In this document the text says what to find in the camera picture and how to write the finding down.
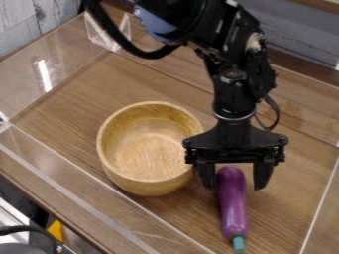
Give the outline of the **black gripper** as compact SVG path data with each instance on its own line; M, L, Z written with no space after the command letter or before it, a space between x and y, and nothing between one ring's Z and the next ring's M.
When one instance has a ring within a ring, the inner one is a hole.
M209 190L217 186L212 163L255 163L253 189L257 191L268 183L273 166L285 159L288 138L253 127L251 118L247 116L236 119L216 115L215 127L183 141L185 163L196 164L201 183Z

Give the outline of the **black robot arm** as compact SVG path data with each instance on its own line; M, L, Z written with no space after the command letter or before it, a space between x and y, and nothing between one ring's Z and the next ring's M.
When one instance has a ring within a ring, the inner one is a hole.
M288 139L265 125L252 126L256 105L273 105L276 88L259 20L235 0L131 0L149 35L188 46L203 59L213 83L215 127L183 141L185 162L204 186L217 185L216 165L251 163L253 188L265 187L284 161Z

